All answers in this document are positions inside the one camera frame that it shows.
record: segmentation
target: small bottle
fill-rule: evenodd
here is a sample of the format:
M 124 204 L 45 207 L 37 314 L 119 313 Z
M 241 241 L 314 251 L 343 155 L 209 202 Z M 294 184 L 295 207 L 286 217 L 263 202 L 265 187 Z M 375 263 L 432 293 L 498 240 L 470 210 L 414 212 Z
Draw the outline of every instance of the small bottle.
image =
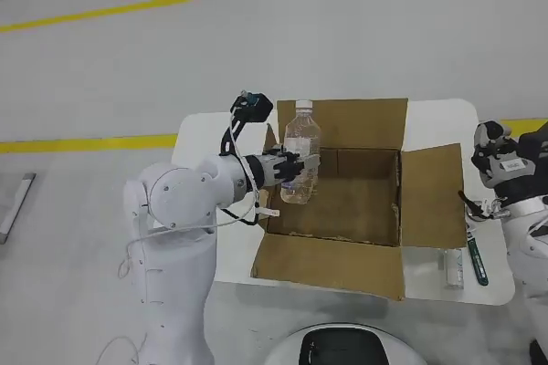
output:
M 286 126 L 284 148 L 301 157 L 320 153 L 321 128 L 312 119 L 312 101 L 297 100 L 296 118 Z M 319 168 L 303 170 L 291 182 L 283 182 L 280 197 L 286 203 L 306 204 L 317 182 Z
M 446 287 L 462 289 L 463 280 L 463 252 L 459 248 L 443 250 L 445 260 Z

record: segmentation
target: bottle label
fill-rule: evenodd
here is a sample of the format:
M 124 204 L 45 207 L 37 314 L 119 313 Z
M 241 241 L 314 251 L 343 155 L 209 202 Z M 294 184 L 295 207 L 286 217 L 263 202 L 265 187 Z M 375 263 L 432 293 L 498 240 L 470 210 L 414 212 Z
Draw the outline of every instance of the bottle label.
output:
M 301 157 L 306 157 L 311 152 L 311 139 L 305 137 L 287 137 L 284 139 L 284 148 L 288 152 L 298 153 Z M 294 181 L 283 182 L 282 188 L 293 190 Z

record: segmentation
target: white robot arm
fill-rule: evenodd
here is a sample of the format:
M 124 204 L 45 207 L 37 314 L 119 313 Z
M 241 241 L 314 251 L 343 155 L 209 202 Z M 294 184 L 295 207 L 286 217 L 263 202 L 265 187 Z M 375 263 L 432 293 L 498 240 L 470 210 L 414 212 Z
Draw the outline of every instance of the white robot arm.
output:
M 475 133 L 472 161 L 497 199 L 482 209 L 459 194 L 469 218 L 501 219 L 508 264 L 523 283 L 534 332 L 548 360 L 548 126 L 523 134 L 519 141 L 510 134 L 493 120 L 481 123 Z M 537 363 L 548 362 L 532 358 Z
M 242 92 L 232 106 L 220 155 L 207 157 L 195 169 L 156 163 L 126 183 L 124 210 L 132 226 L 128 268 L 149 323 L 141 364 L 214 363 L 203 310 L 216 271 L 216 228 L 238 221 L 256 224 L 260 188 L 292 181 L 303 169 L 319 165 L 318 155 L 302 158 L 281 146 L 262 155 L 239 154 L 236 138 L 244 124 L 264 122 L 271 110 L 264 95 Z M 245 214 L 227 210 L 247 193 L 254 194 L 254 206 Z M 233 219 L 218 224 L 217 208 Z M 248 221 L 252 208 L 254 220 Z M 162 227 L 151 228 L 154 221 Z

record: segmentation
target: green tool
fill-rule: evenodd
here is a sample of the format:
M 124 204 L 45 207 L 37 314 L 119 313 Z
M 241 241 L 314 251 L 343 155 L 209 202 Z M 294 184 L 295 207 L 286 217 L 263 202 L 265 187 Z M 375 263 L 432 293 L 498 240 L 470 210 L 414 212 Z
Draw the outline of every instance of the green tool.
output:
M 490 281 L 487 279 L 485 266 L 483 265 L 481 255 L 479 254 L 479 249 L 477 248 L 477 240 L 475 240 L 475 237 L 471 232 L 467 232 L 467 248 L 469 249 L 469 255 L 471 256 L 471 263 L 473 264 L 473 269 L 475 270 L 477 282 L 486 287 Z

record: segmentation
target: bottle cap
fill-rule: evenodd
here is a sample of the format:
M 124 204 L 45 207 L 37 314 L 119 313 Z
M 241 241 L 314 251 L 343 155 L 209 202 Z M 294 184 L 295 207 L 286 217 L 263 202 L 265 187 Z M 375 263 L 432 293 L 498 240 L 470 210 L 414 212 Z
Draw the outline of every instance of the bottle cap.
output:
M 296 100 L 296 109 L 312 109 L 312 101 Z

